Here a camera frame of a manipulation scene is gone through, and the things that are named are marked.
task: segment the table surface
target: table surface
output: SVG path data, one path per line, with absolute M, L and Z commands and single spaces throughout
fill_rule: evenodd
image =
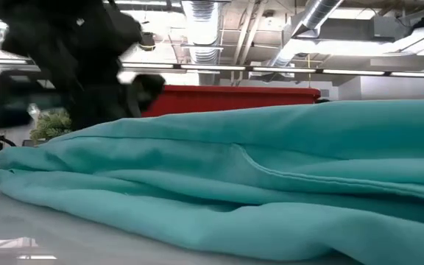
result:
M 0 194 L 0 265 L 355 265 L 341 255 L 276 263 L 194 252 Z

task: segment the red container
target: red container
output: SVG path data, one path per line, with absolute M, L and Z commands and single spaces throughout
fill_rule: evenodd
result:
M 251 107 L 313 104 L 320 98 L 314 88 L 260 88 L 167 85 L 143 117 L 170 113 L 237 110 Z

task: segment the teal fabric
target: teal fabric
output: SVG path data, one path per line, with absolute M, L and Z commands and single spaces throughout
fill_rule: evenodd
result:
M 122 119 L 0 152 L 0 191 L 193 250 L 424 264 L 424 100 Z

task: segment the ceiling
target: ceiling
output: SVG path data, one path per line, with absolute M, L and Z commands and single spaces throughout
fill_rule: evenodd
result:
M 305 6 L 305 0 L 267 0 L 265 10 L 272 10 L 274 14 L 259 20 L 258 30 L 253 38 L 253 45 L 246 56 L 245 64 L 253 61 L 261 62 L 272 59 L 281 46 L 281 32 L 286 21 Z M 244 12 L 249 0 L 232 0 L 223 4 L 220 25 L 220 64 L 231 64 L 236 46 L 239 41 Z M 347 0 L 339 9 L 332 13 L 331 18 L 345 19 L 371 19 L 377 12 L 384 11 L 386 15 L 393 13 L 409 14 L 424 10 L 424 0 L 419 1 L 373 1 L 373 0 Z M 140 49 L 131 49 L 122 60 L 126 62 L 149 63 L 189 63 L 187 21 L 181 13 L 152 12 L 143 10 L 126 10 L 143 24 L 144 31 L 155 34 L 157 48 L 153 52 L 144 52 Z M 0 29 L 5 25 L 0 22 Z M 0 58 L 13 58 L 11 54 L 0 51 Z M 402 59 L 400 67 L 422 65 L 424 57 L 410 57 Z M 327 54 L 310 54 L 307 57 L 295 57 L 292 61 L 297 67 L 325 67 L 325 68 L 377 68 L 371 63 L 370 57 L 343 57 Z M 229 73 L 222 73 L 221 78 L 228 78 Z M 307 78 L 307 75 L 295 77 Z M 333 76 L 321 76 L 322 80 L 332 80 Z

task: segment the green plant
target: green plant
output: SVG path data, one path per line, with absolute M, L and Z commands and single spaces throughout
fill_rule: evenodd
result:
M 30 139 L 34 142 L 50 140 L 52 138 L 71 133 L 71 119 L 64 110 L 51 110 L 40 114 L 37 127 L 30 132 Z

